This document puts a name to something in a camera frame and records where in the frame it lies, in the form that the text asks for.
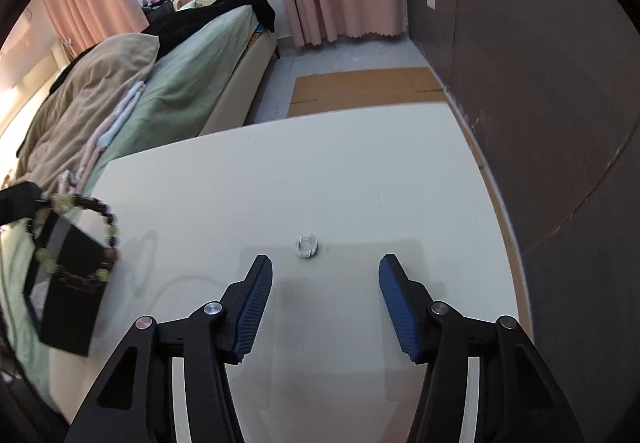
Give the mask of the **black jewelry box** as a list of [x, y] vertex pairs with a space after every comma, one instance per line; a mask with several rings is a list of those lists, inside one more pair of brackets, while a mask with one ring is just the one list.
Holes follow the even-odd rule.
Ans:
[[27, 313], [40, 342], [89, 354], [96, 318], [118, 251], [101, 244], [65, 216], [48, 212], [34, 239], [23, 287]]

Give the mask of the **beige comforter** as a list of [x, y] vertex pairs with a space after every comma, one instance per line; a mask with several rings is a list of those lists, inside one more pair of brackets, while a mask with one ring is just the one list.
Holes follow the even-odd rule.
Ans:
[[124, 33], [96, 44], [40, 106], [17, 156], [13, 182], [32, 182], [45, 194], [58, 189], [90, 151], [96, 130], [140, 81], [149, 77], [160, 39]]

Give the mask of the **brown cardboard sheet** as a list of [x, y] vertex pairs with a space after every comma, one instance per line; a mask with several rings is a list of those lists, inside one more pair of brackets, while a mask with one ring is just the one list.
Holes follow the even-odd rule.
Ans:
[[506, 205], [499, 192], [494, 174], [489, 168], [488, 161], [480, 150], [480, 145], [475, 140], [462, 111], [440, 84], [431, 68], [368, 69], [300, 77], [294, 82], [292, 100], [288, 106], [288, 117], [364, 107], [417, 103], [445, 103], [458, 122], [465, 142], [472, 152], [477, 169], [483, 177], [499, 223], [514, 282], [518, 316], [520, 316], [526, 333], [532, 335], [534, 333], [533, 319], [524, 267], [520, 247], [518, 247], [509, 213], [506, 211]]

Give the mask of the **black clothing on bed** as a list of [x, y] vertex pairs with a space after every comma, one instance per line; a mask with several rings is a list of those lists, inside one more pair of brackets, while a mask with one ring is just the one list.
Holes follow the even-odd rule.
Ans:
[[[222, 43], [216, 36], [207, 39], [205, 51], [184, 67], [179, 62], [188, 60], [196, 41], [221, 25], [226, 13], [235, 14], [243, 6], [253, 10], [264, 32], [254, 44], [238, 42], [242, 47], [239, 62], [215, 97], [215, 84], [222, 80], [222, 64], [231, 58], [230, 45], [214, 53], [213, 47]], [[272, 35], [275, 22], [276, 13], [267, 0], [219, 0], [154, 21], [143, 31], [160, 38], [158, 63], [151, 74], [151, 96], [143, 99], [143, 108], [132, 115], [134, 124], [122, 129], [125, 140], [118, 140], [108, 157], [118, 159], [242, 126], [276, 50]]]

